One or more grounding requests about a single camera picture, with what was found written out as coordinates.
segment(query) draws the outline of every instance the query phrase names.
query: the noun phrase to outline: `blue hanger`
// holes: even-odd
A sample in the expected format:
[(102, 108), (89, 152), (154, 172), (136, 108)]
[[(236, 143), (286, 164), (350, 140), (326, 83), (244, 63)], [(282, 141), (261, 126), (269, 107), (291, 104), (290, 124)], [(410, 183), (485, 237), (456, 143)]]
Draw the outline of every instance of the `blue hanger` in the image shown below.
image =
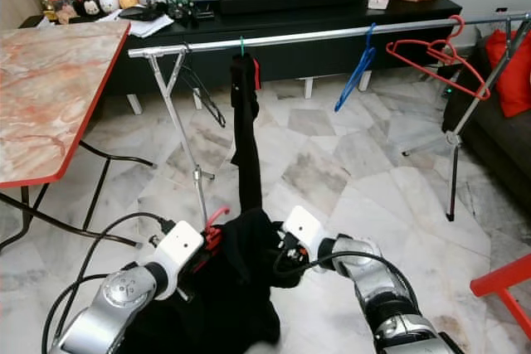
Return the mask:
[(367, 42), (365, 46), (365, 50), (363, 51), (362, 58), (359, 61), (358, 66), (350, 76), (350, 79), (348, 80), (347, 84), (345, 85), (345, 88), (343, 89), (343, 92), (339, 96), (338, 102), (334, 107), (335, 112), (339, 112), (341, 107), (343, 107), (343, 104), (347, 100), (347, 98), (350, 96), (350, 94), (353, 92), (353, 90), (358, 85), (359, 81), (362, 79), (363, 72), (365, 72), (368, 67), (373, 63), (374, 56), (376, 55), (376, 49), (371, 45), (371, 36), (373, 35), (373, 30), (376, 24), (373, 22), (371, 27), (369, 28), (367, 32)]

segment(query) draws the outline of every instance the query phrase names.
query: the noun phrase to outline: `black garment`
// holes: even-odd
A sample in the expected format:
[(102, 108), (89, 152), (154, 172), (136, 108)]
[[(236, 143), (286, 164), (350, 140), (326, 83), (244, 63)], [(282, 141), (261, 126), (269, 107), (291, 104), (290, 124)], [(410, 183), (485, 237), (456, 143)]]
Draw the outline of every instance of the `black garment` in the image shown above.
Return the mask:
[[(185, 303), (175, 293), (150, 303), (128, 327), (120, 354), (238, 354), (256, 342), (278, 342), (270, 287), (294, 287), (300, 276), (274, 276), (280, 238), (264, 211), (249, 211), (220, 228), (222, 250), (188, 281), (193, 300)], [(280, 269), (293, 268), (289, 262)]]
[(231, 105), (234, 108), (236, 153), (231, 162), (240, 168), (241, 212), (262, 208), (260, 161), (253, 122), (260, 109), (256, 101), (255, 62), (249, 54), (232, 57)]

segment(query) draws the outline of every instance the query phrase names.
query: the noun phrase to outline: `red cushion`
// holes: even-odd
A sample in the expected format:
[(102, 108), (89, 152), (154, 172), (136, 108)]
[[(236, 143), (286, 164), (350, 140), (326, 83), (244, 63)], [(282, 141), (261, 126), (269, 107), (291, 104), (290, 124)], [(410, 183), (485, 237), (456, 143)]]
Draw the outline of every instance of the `red cushion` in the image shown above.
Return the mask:
[[(498, 30), (486, 44), (487, 54), (493, 68), (505, 53), (505, 33)], [(499, 92), (501, 109), (506, 118), (531, 109), (531, 35), (527, 35), (520, 48), (500, 76), (496, 89)]]

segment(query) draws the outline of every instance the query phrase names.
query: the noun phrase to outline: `clothes rack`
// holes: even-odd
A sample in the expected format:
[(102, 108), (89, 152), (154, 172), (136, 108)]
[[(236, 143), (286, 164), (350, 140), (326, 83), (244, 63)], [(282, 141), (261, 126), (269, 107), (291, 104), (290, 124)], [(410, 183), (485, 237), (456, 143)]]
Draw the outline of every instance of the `clothes rack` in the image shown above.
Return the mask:
[[(510, 27), (511, 22), (521, 21), (520, 28), (514, 39), (511, 40)], [(493, 69), (489, 78), (486, 80), (485, 85), (480, 89), (480, 96), (485, 93), (487, 89), (492, 87), (499, 76), (503, 73), (507, 64), (511, 60), (512, 56), (518, 50), (520, 44), (524, 40), (525, 36), (529, 31), (531, 31), (531, 12), (524, 13), (512, 13), (505, 14), (503, 16), (489, 16), (483, 18), (471, 19), (469, 21), (464, 21), (465, 25), (479, 25), (486, 23), (494, 22), (505, 22), (506, 29), (509, 29), (508, 39), (507, 39), (507, 50), (504, 56), (499, 61), (499, 64)], [(441, 19), (441, 20), (431, 20), (423, 22), (404, 22), (398, 24), (387, 24), (379, 25), (374, 27), (373, 35), (379, 35), (383, 33), (393, 33), (393, 32), (409, 32), (409, 31), (418, 31), (423, 29), (430, 28), (441, 28), (441, 27), (454, 27), (460, 25), (455, 19)], [(211, 173), (204, 172), (201, 167), (195, 162), (192, 151), (190, 149), (186, 132), (184, 130), (181, 119), (178, 116), (178, 112), (173, 106), (171, 100), (171, 94), (175, 82), (177, 81), (179, 71), (183, 67), (184, 58), (187, 53), (190, 52), (201, 52), (201, 51), (219, 51), (227, 49), (240, 49), (242, 46), (245, 48), (250, 47), (260, 47), (260, 46), (278, 46), (286, 45), (290, 43), (301, 43), (307, 41), (326, 41), (330, 39), (340, 39), (353, 36), (364, 36), (371, 29), (371, 27), (355, 27), (348, 29), (338, 29), (333, 31), (321, 31), (321, 32), (305, 32), (305, 33), (296, 33), (291, 35), (282, 35), (282, 36), (265, 36), (257, 38), (238, 38), (231, 41), (214, 41), (214, 42), (205, 42), (205, 43), (188, 43), (182, 45), (173, 45), (173, 46), (155, 46), (155, 47), (145, 47), (139, 49), (129, 50), (129, 57), (131, 58), (145, 58), (149, 61), (149, 64), (153, 70), (155, 80), (157, 81), (158, 87), (160, 89), (161, 95), (163, 96), (164, 103), (168, 108), (170, 117), (175, 125), (177, 131), (181, 134), (183, 139), (184, 152), (187, 154), (188, 161), (192, 165), (192, 177), (194, 185), (197, 189), (197, 197), (202, 212), (202, 219), (204, 225), (207, 224), (207, 210), (204, 200), (204, 195), (202, 191), (202, 179), (204, 177), (213, 179), (214, 175)], [(169, 55), (178, 55), (175, 65), (173, 67), (172, 74), (169, 77), (168, 83), (164, 81), (160, 68), (158, 66), (157, 59), (162, 56)], [(450, 162), (450, 171), (449, 171), (449, 196), (448, 203), (446, 208), (446, 217), (449, 221), (454, 220), (454, 210), (455, 210), (455, 184), (456, 184), (456, 174), (457, 174), (457, 160), (458, 160), (458, 150), (461, 144), (460, 132), (465, 127), (466, 123), (470, 119), (471, 115), (474, 113), (480, 102), (479, 98), (475, 98), (472, 101), (470, 107), (466, 110), (465, 114), (461, 118), (460, 122), (457, 124), (456, 128), (453, 131), (446, 132), (446, 141), (451, 145), (451, 158)]]

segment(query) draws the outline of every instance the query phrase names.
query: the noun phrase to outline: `dark sofa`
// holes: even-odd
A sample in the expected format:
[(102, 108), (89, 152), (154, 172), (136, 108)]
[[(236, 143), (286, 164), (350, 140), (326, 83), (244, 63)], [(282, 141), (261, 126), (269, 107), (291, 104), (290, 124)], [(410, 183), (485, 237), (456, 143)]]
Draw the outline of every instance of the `dark sofa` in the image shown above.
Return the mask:
[[(485, 39), (480, 40), (469, 58), (484, 79), (492, 71), (485, 43)], [(471, 90), (477, 88), (477, 79), (468, 70), (460, 73), (458, 83)], [(471, 96), (459, 90), (452, 92), (444, 114), (444, 131), (457, 125), (471, 101)], [(461, 137), (466, 147), (531, 211), (531, 110), (505, 118), (499, 95), (493, 89), (490, 99), (480, 103)]]

